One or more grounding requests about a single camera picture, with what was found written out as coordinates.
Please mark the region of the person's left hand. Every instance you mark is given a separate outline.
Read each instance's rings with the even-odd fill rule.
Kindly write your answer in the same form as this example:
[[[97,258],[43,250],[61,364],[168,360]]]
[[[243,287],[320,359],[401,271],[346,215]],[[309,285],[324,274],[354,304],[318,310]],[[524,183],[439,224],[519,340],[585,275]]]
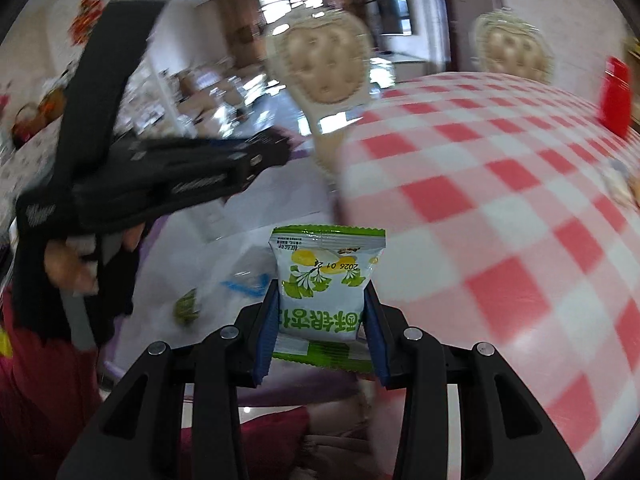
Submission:
[[[63,243],[51,240],[44,251],[44,270],[50,282],[66,292],[90,295],[99,290],[98,280],[78,253]]]

